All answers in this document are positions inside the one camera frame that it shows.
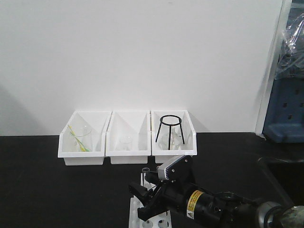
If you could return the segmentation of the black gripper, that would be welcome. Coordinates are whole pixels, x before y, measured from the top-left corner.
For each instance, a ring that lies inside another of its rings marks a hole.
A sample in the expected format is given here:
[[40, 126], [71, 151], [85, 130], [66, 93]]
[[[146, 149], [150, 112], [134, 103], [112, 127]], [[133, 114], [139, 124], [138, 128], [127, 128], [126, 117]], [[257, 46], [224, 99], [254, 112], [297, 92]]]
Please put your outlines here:
[[156, 185], [153, 192], [135, 182], [131, 182], [128, 187], [132, 195], [140, 202], [145, 202], [145, 205], [137, 209], [139, 219], [147, 221], [168, 210], [185, 215], [186, 200], [196, 186], [192, 167], [176, 180], [160, 180], [157, 170], [149, 171], [145, 179]]

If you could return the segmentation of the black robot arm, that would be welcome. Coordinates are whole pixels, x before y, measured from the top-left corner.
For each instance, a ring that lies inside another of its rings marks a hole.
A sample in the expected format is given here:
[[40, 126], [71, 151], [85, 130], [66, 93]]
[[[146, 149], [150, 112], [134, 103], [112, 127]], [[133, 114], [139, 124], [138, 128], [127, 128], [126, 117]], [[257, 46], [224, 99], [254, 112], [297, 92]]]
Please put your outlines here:
[[141, 203], [138, 218], [148, 219], [171, 211], [204, 228], [302, 228], [304, 208], [284, 207], [272, 201], [250, 200], [232, 192], [213, 193], [195, 182], [191, 155], [177, 155], [148, 171], [145, 180], [154, 188], [129, 184]]

